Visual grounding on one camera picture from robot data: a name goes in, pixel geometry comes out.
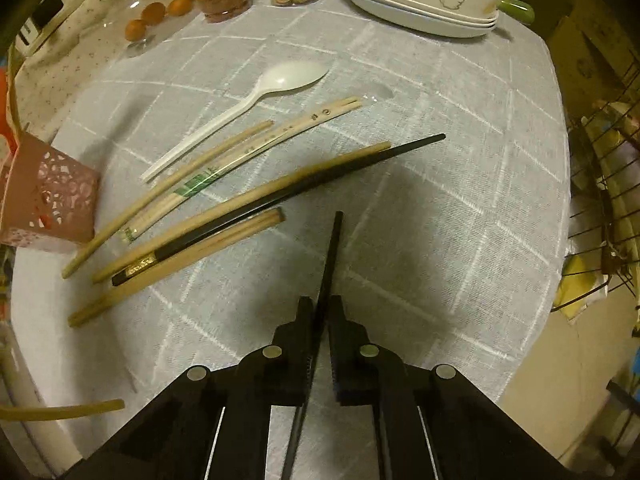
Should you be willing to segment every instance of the stacked plates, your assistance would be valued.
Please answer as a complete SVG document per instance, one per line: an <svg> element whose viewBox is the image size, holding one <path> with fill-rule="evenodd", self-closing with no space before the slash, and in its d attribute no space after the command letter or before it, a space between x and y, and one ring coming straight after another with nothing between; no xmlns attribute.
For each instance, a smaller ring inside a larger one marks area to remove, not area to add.
<svg viewBox="0 0 640 480"><path fill-rule="evenodd" d="M351 1L361 9L388 22L450 38L482 36L493 30L498 19L497 11L489 18L474 18L415 0Z"/></svg>

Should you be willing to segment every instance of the grid pattern tablecloth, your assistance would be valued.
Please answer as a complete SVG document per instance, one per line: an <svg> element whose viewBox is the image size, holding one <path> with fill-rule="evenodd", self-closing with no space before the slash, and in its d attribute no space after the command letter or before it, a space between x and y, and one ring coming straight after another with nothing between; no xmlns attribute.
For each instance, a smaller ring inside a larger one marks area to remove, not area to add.
<svg viewBox="0 0 640 480"><path fill-rule="evenodd" d="M68 256L18 252L13 317L48 404L123 397L124 412L66 422L84 453L191 364L235 363L316 297L332 218L345 212L335 291L372 341L423 367L448 362L497 399L545 323L566 239L568 148L543 41L512 19L446 40L372 19L347 0L279 9L257 0L227 23L191 22L148 53L114 62L80 97L55 146L103 174L98 226L145 189L138 177L188 131L245 95L265 67L313 59L318 84L270 96L200 147L283 120L372 82L394 97L269 150L190 199L145 235L238 192L366 144L445 132L434 146L284 203L287 221L178 272L81 330L66 316L99 291L71 280ZM291 408L271 425L279 475ZM369 412L332 400L326 348L295 478L375 478Z"/></svg>

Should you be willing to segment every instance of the patterned cup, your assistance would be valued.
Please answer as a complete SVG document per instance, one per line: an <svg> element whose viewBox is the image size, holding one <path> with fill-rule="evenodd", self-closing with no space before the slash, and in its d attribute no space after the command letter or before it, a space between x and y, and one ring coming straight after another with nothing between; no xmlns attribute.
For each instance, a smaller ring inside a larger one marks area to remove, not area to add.
<svg viewBox="0 0 640 480"><path fill-rule="evenodd" d="M98 174L36 137L20 137L3 189L0 243L63 253L93 238Z"/></svg>

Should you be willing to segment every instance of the green handle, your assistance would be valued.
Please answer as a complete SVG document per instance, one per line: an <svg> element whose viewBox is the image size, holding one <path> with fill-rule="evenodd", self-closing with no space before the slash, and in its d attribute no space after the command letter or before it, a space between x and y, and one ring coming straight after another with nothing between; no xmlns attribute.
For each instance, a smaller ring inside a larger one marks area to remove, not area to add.
<svg viewBox="0 0 640 480"><path fill-rule="evenodd" d="M531 25L536 19L533 7L520 0L501 0L498 9L525 25Z"/></svg>

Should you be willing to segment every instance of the chopstick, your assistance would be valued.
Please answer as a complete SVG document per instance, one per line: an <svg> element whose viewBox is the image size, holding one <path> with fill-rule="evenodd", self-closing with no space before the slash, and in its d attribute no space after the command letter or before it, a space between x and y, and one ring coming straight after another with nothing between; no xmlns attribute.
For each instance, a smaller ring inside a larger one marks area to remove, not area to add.
<svg viewBox="0 0 640 480"><path fill-rule="evenodd" d="M190 162L189 164L157 184L153 189L149 190L149 192L137 199L122 213L116 216L116 218L111 220L111 222L105 225L105 227L101 231L99 231L91 241L80 248L74 259L66 264L66 267L62 270L62 277L68 278L74 272L76 272L76 270L78 270L78 267L80 267L85 261L87 261L89 256L94 254L95 251L97 251L98 248L111 237L111 235L117 232L118 229L126 224L126 222L131 220L142 208L146 207L154 199L156 199L156 197L160 196L162 193L180 182L186 176L193 173L193 171L197 170L206 162L209 162L212 158L215 158L221 153L226 152L226 150L231 149L236 144L243 142L252 135L260 132L261 130L264 130L265 128L268 128L269 126L273 126L273 121L263 121L245 130L244 132L237 134L236 136L230 137L224 142L221 142L219 145L211 148L208 152L203 153L193 162Z"/></svg>
<svg viewBox="0 0 640 480"><path fill-rule="evenodd" d="M284 219L280 208L271 209L206 238L197 244L193 244L170 258L149 267L144 272L140 272L123 285L112 288L98 300L74 312L67 319L68 325L73 328L81 326L143 288L184 267L190 266L210 254L221 251L229 247L229 245L279 224Z"/></svg>
<svg viewBox="0 0 640 480"><path fill-rule="evenodd" d="M118 274L112 277L111 283L113 283L113 285L124 283L126 280L129 280L131 276L134 276L136 272L140 272L139 269L145 269L150 264L153 264L150 259L161 262L162 260L171 257L173 254L183 251L186 247L196 244L204 238L210 237L220 230L225 229L229 225L263 211L268 207L279 204L287 198L299 195L300 193L313 189L321 184L331 182L332 180L345 176L353 171L361 170L367 166L377 164L382 160L402 155L403 153L416 150L428 144L433 144L434 142L438 142L445 138L446 136L444 134L438 134L425 139L414 140L414 142L401 144L400 146L389 148L388 150L384 150L379 153L372 153L370 155L357 158L356 160L339 164L332 168L327 168L326 170L314 172L313 174L310 174L305 178L301 178L289 186L280 187L279 189L254 200L253 202L236 208L219 218L213 219L206 224L165 243L161 247L157 248L153 253L146 254L139 262L133 263L130 267L127 267L127 269L135 269L135 272L127 272L127 269L121 270Z"/></svg>
<svg viewBox="0 0 640 480"><path fill-rule="evenodd" d="M344 162L348 162L350 160L357 159L359 157L363 157L366 155L370 155L371 153L377 153L382 150L386 150L389 148L391 144L389 142L380 142L379 144L375 144L373 146L367 146L366 148L362 148L360 150L356 150L351 153L345 153L343 155L339 155L331 160L326 160L324 162L320 162L319 164L314 164L311 166L307 166L305 168L301 168L300 170L295 171L294 173L288 174L286 176L280 177L276 180L272 180L271 182L267 182L266 184L262 184L261 186L255 187L245 193L242 193L238 196L235 196L226 202L222 202L213 206L202 213L188 218L179 224L176 224L172 228L168 229L161 235L149 240L148 242L139 245L136 248L133 248L126 254L123 254L118 259L114 260L106 267L101 270L98 270L93 275L94 283L99 283L102 280L112 276L116 272L124 269L128 265L133 262L138 261L143 256L147 256L149 253L155 251L157 248L162 245L174 240L189 231L200 227L201 225L206 224L207 222L219 218L222 215L229 213L230 211L234 211L239 207L242 207L246 204L249 204L261 197L268 195L274 190L282 189L283 187L289 186L295 182L300 181L301 179L313 174L315 172L325 170L326 168L331 168L338 164L342 164Z"/></svg>
<svg viewBox="0 0 640 480"><path fill-rule="evenodd" d="M127 243L132 243L159 219L167 215L181 203L190 199L223 175L255 156L317 124L325 123L361 106L362 102L356 96L333 101L255 136L248 143L246 142L241 146L229 150L228 153L225 153L224 156L215 161L213 167L207 168L205 171L190 178L178 189L175 189L174 192L164 197L148 212L144 212L137 218L134 218L131 223L122 230L123 240Z"/></svg>
<svg viewBox="0 0 640 480"><path fill-rule="evenodd" d="M58 408L24 408L0 406L0 420L35 422L41 420L62 420L80 416L98 415L99 413L123 410L124 400L113 399L95 404L79 404L78 406L60 406Z"/></svg>
<svg viewBox="0 0 640 480"><path fill-rule="evenodd" d="M20 70L21 63L16 59L15 42L9 46L7 53L7 67L6 67L6 85L8 96L8 107L6 110L7 123L11 127L13 135L7 133L5 137L6 143L9 147L9 152L15 155L18 150L18 143L22 136L22 125L20 124L20 113L18 111L18 99L15 93L15 77Z"/></svg>

